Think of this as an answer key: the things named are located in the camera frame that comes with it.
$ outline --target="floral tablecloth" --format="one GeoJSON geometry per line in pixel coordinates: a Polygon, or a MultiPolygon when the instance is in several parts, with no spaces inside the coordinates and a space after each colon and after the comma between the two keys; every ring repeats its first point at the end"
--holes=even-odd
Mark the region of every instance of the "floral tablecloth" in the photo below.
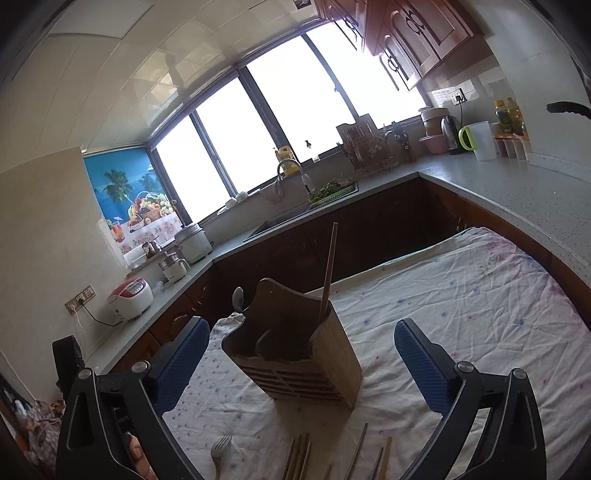
{"type": "Polygon", "coordinates": [[[126,254],[138,245],[154,240],[156,237],[158,237],[159,244],[166,243],[168,240],[174,238],[174,234],[181,229],[181,220],[176,213],[171,213],[139,229],[136,228],[136,226],[130,227],[129,222],[125,222],[122,225],[124,237],[119,243],[119,248],[123,254],[126,254]]]}

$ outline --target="chopstick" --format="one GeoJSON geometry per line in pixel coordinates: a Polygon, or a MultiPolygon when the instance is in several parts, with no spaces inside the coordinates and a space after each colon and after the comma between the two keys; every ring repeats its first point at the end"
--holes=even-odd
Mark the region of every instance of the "chopstick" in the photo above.
{"type": "Polygon", "coordinates": [[[382,459],[382,454],[384,452],[384,447],[379,448],[378,457],[375,459],[374,468],[371,470],[369,474],[368,480],[375,480],[375,475],[378,473],[379,461],[382,459]]]}
{"type": "Polygon", "coordinates": [[[312,442],[308,441],[308,446],[306,447],[306,455],[304,455],[304,463],[301,466],[300,480],[304,480],[304,478],[306,478],[306,470],[308,470],[308,459],[310,458],[311,448],[312,442]]]}
{"type": "Polygon", "coordinates": [[[363,438],[365,437],[365,432],[367,432],[368,423],[365,422],[363,426],[363,431],[361,432],[361,437],[359,438],[359,443],[357,444],[357,449],[355,450],[355,454],[351,460],[351,464],[349,465],[349,469],[347,470],[347,474],[345,475],[345,480],[351,480],[351,475],[353,475],[353,470],[355,469],[355,465],[357,464],[357,458],[359,457],[359,451],[361,450],[361,444],[363,443],[363,438]]]}
{"type": "Polygon", "coordinates": [[[332,271],[335,266],[336,252],[336,234],[339,229],[338,223],[333,223],[333,232],[330,237],[329,260],[326,263],[326,273],[324,275],[324,288],[322,289],[322,300],[320,301],[320,313],[318,314],[318,323],[326,316],[326,309],[329,304],[330,283],[332,282],[332,271]]]}
{"type": "Polygon", "coordinates": [[[287,479],[287,472],[290,469],[291,458],[293,457],[295,446],[296,446],[295,438],[292,438],[291,443],[290,443],[290,449],[287,453],[287,460],[285,461],[285,469],[283,470],[283,476],[281,477],[281,480],[287,479]]]}
{"type": "Polygon", "coordinates": [[[299,461],[300,456],[300,449],[302,447],[302,436],[299,435],[297,438],[297,443],[295,444],[295,450],[293,455],[291,456],[291,461],[289,467],[287,468],[287,475],[285,476],[285,480],[293,480],[294,474],[296,472],[297,464],[299,461]]]}
{"type": "Polygon", "coordinates": [[[388,459],[390,458],[390,447],[392,446],[392,437],[386,440],[386,449],[384,451],[384,460],[382,460],[382,467],[379,470],[378,480],[386,480],[386,473],[388,471],[388,459]]]}

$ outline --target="wooden utensil holder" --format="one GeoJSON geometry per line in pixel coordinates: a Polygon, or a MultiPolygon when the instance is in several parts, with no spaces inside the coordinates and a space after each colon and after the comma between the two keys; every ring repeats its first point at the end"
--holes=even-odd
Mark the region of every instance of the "wooden utensil holder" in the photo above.
{"type": "Polygon", "coordinates": [[[320,302],[263,278],[222,349],[271,398],[352,410],[361,366],[330,302],[318,321],[320,302]]]}

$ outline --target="white pot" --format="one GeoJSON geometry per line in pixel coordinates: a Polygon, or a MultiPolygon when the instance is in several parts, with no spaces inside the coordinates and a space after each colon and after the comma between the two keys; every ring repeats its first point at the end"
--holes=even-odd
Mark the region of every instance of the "white pot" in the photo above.
{"type": "Polygon", "coordinates": [[[194,264],[201,260],[213,250],[209,240],[207,240],[207,237],[205,236],[205,232],[203,229],[199,228],[198,225],[197,229],[193,226],[189,226],[186,229],[181,230],[175,235],[175,240],[178,246],[178,251],[190,264],[194,264]]]}

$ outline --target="faucet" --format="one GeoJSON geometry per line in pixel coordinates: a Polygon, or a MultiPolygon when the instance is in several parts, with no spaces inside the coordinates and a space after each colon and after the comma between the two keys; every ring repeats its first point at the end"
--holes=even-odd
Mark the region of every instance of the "faucet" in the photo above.
{"type": "Polygon", "coordinates": [[[281,167],[283,166],[283,164],[285,164],[286,162],[292,162],[295,163],[298,167],[298,170],[300,171],[301,174],[301,181],[304,184],[304,187],[306,187],[306,190],[308,191],[308,195],[312,194],[312,191],[314,190],[314,183],[312,183],[311,178],[304,173],[304,169],[302,168],[300,162],[298,162],[295,158],[285,158],[284,160],[281,160],[279,162],[279,165],[277,165],[277,180],[281,181],[281,167]]]}

